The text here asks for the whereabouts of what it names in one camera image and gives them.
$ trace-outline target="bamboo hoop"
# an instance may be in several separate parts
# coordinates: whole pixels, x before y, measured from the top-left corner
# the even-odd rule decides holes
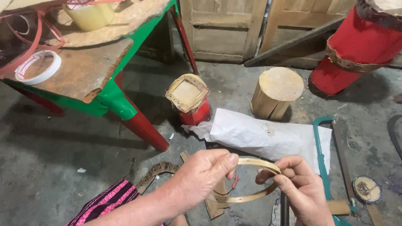
[[[275,166],[273,163],[261,160],[261,159],[255,159],[255,158],[240,158],[238,165],[251,165],[251,166],[261,166],[264,169],[267,169],[271,171],[273,174],[278,175],[281,174],[281,170]],[[266,195],[271,194],[275,189],[277,185],[275,183],[271,184],[268,188],[256,192],[251,195],[246,195],[246,196],[239,196],[239,197],[225,197],[221,195],[213,195],[214,199],[213,201],[217,201],[218,203],[242,203],[242,202],[248,202],[252,200],[256,200],[259,198],[262,198]]]

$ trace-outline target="round wooden lid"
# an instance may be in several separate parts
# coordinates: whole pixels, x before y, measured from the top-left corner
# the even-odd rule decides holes
[[[264,71],[258,82],[267,96],[278,101],[294,101],[304,90],[303,79],[300,75],[283,67]]]
[[[366,203],[373,204],[381,200],[381,187],[368,176],[356,177],[353,180],[353,190]]]

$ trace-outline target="bamboo cylinder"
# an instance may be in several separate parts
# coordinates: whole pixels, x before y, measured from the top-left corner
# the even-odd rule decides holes
[[[283,67],[271,68],[258,79],[251,111],[257,118],[279,121],[290,102],[299,98],[303,90],[303,79],[296,72]]]

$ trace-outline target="double-sided tape roll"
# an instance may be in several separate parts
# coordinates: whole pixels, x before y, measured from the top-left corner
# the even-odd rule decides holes
[[[25,72],[27,71],[29,66],[31,66],[35,61],[47,57],[53,57],[53,62],[44,72],[30,79],[24,78]],[[61,64],[62,59],[60,58],[59,55],[57,55],[57,53],[51,50],[43,50],[33,54],[23,64],[21,64],[17,68],[17,70],[15,70],[15,78],[18,81],[24,83],[25,85],[35,85],[45,81],[46,79],[54,75],[56,71],[60,68]]]

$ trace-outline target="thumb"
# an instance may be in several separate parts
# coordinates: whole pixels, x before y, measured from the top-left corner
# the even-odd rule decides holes
[[[216,164],[212,166],[211,174],[216,181],[219,181],[228,173],[234,171],[238,163],[239,155],[228,153],[219,158]]]
[[[295,187],[287,176],[276,175],[273,179],[295,208],[301,208],[306,203],[307,197]]]

